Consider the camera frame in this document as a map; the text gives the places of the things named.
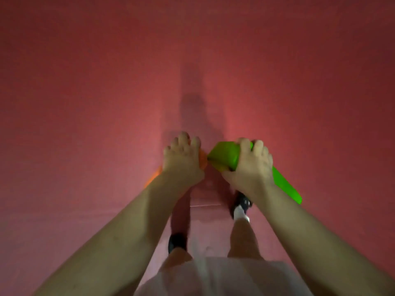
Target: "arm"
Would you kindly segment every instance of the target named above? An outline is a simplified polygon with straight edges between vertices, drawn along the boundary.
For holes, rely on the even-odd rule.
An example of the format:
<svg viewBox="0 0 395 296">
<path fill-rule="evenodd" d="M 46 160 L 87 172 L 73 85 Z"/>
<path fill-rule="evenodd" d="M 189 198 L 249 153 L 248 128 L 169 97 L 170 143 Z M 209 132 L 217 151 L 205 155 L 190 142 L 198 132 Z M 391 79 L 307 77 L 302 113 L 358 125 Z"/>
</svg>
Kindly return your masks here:
<svg viewBox="0 0 395 296">
<path fill-rule="evenodd" d="M 71 256 L 36 295 L 112 295 L 134 292 L 177 200 L 201 181 L 198 139 L 182 133 L 165 149 L 163 172 Z"/>
<path fill-rule="evenodd" d="M 224 178 L 265 215 L 315 295 L 393 295 L 395 282 L 290 199 L 273 181 L 273 158 L 262 141 L 240 141 L 235 172 Z"/>
</svg>

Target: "hand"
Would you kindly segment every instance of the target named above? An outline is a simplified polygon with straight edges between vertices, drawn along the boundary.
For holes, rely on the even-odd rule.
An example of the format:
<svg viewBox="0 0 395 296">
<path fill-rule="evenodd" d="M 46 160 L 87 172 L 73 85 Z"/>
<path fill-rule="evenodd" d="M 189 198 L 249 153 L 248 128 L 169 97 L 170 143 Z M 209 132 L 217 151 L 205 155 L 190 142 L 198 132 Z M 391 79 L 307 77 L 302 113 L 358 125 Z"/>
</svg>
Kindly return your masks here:
<svg viewBox="0 0 395 296">
<path fill-rule="evenodd" d="M 204 171 L 199 167 L 199 137 L 191 141 L 186 132 L 181 132 L 164 150 L 163 173 L 169 174 L 177 183 L 190 188 L 204 179 Z"/>
<path fill-rule="evenodd" d="M 240 138 L 240 157 L 236 171 L 224 171 L 222 176 L 236 190 L 248 198 L 258 197 L 265 193 L 265 186 L 274 184 L 273 157 L 261 140 L 250 149 L 250 141 Z"/>
</svg>

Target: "green plastic tube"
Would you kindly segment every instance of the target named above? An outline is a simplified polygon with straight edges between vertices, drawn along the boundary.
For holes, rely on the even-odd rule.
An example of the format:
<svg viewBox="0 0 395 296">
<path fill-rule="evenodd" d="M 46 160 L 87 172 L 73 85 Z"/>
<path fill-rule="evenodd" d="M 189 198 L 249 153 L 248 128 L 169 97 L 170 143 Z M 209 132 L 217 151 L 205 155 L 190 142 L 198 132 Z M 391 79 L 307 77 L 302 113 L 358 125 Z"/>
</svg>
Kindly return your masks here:
<svg viewBox="0 0 395 296">
<path fill-rule="evenodd" d="M 236 170 L 239 162 L 240 145 L 231 141 L 218 142 L 215 147 L 210 151 L 207 160 L 210 162 L 219 163 L 220 165 L 227 166 L 230 170 Z M 298 204 L 302 203 L 302 197 L 292 187 L 292 185 L 279 173 L 273 166 L 274 183 L 279 186 L 290 198 Z"/>
</svg>

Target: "forearm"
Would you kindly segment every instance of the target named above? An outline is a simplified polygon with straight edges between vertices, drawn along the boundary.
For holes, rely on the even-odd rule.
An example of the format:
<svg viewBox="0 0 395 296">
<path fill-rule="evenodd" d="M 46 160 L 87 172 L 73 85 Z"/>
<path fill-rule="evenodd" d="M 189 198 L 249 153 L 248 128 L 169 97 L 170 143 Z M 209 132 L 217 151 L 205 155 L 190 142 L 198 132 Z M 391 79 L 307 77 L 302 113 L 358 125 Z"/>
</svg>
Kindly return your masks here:
<svg viewBox="0 0 395 296">
<path fill-rule="evenodd" d="M 313 292 L 394 293 L 394 281 L 387 274 L 325 228 L 277 186 L 269 185 L 265 190 L 266 195 L 253 201 Z"/>
<path fill-rule="evenodd" d="M 166 222 L 186 191 L 163 173 L 68 259 L 37 295 L 111 295 L 137 287 Z"/>
</svg>

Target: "white sock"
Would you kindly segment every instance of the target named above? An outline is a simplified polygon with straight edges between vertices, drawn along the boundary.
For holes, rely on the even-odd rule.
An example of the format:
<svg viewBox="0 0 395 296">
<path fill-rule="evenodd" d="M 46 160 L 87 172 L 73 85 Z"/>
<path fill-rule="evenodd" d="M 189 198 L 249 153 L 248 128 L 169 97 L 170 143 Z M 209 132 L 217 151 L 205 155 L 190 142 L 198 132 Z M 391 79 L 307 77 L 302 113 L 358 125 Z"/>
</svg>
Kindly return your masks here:
<svg viewBox="0 0 395 296">
<path fill-rule="evenodd" d="M 234 221 L 239 220 L 239 219 L 245 219 L 248 222 L 250 222 L 250 219 L 248 218 L 248 216 L 244 213 L 244 210 L 241 206 L 237 206 L 235 208 L 235 210 L 233 211 L 233 219 Z"/>
</svg>

